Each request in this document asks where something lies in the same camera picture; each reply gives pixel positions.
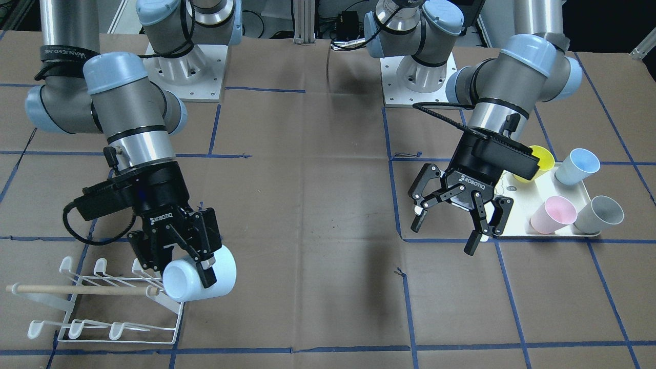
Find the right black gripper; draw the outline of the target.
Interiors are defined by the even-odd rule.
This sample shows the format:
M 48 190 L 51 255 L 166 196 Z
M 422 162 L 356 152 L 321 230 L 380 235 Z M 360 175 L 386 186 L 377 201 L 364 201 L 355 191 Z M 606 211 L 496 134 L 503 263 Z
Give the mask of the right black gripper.
M 162 272 L 173 259 L 173 245 L 192 258 L 203 288 L 216 283 L 215 252 L 222 247 L 215 210 L 195 211 L 177 162 L 143 168 L 131 178 L 129 194 L 142 229 L 128 234 L 144 269 Z

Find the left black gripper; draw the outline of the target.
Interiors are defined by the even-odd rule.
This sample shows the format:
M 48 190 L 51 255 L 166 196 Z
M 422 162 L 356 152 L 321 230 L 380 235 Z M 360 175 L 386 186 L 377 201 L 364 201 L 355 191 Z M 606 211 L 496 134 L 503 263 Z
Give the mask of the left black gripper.
M 425 163 L 407 193 L 415 206 L 411 230 L 420 231 L 429 208 L 450 203 L 469 212 L 473 220 L 464 252 L 474 255 L 483 236 L 500 236 L 506 227 L 514 201 L 495 196 L 504 171 L 475 157 L 473 149 L 457 149 L 445 172 Z

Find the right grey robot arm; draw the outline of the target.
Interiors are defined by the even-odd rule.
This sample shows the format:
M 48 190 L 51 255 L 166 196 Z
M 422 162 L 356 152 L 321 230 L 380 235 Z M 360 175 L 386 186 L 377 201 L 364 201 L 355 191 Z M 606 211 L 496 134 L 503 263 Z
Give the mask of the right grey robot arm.
M 194 211 L 169 136 L 187 123 L 182 100 L 151 82 L 142 58 L 132 52 L 100 52 L 95 1 L 40 2 L 42 68 L 30 89 L 25 110 L 43 131 L 102 133 L 103 154 L 114 177 L 84 188 L 63 210 L 63 224 L 80 236 L 68 215 L 76 209 L 84 220 L 130 208 L 127 235 L 141 266 L 162 272 L 172 262 L 169 245 L 190 255 L 204 288 L 217 281 L 215 253 L 222 247 L 215 211 Z

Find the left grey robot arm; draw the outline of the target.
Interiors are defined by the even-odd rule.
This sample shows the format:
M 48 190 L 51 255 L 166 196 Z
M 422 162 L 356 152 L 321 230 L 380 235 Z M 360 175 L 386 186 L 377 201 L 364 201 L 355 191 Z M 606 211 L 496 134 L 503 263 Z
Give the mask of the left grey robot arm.
M 401 83 L 418 93 L 445 86 L 446 105 L 473 112 L 466 125 L 444 119 L 462 132 L 449 166 L 440 171 L 425 163 L 408 190 L 415 205 L 414 232 L 436 204 L 469 212 L 474 224 L 464 247 L 469 255 L 483 236 L 499 236 L 505 229 L 513 199 L 494 194 L 502 174 L 530 180 L 538 171 L 538 158 L 518 141 L 536 103 L 571 96 L 582 79 L 581 67 L 566 56 L 561 3 L 516 1 L 514 11 L 515 35 L 499 56 L 450 77 L 447 59 L 464 26 L 454 3 L 380 1 L 363 21 L 370 56 L 403 57 Z

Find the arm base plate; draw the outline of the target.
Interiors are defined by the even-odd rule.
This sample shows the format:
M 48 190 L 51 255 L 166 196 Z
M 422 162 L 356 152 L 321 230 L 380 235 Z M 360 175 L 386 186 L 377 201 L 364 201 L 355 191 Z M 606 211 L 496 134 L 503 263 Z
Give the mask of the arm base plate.
M 427 67 L 411 56 L 380 59 L 384 105 L 388 108 L 410 108 L 419 102 L 449 103 L 448 79 L 457 72 L 453 54 L 445 65 Z
M 183 102 L 219 103 L 227 60 L 227 45 L 195 45 L 180 58 L 147 58 L 143 63 L 151 82 Z

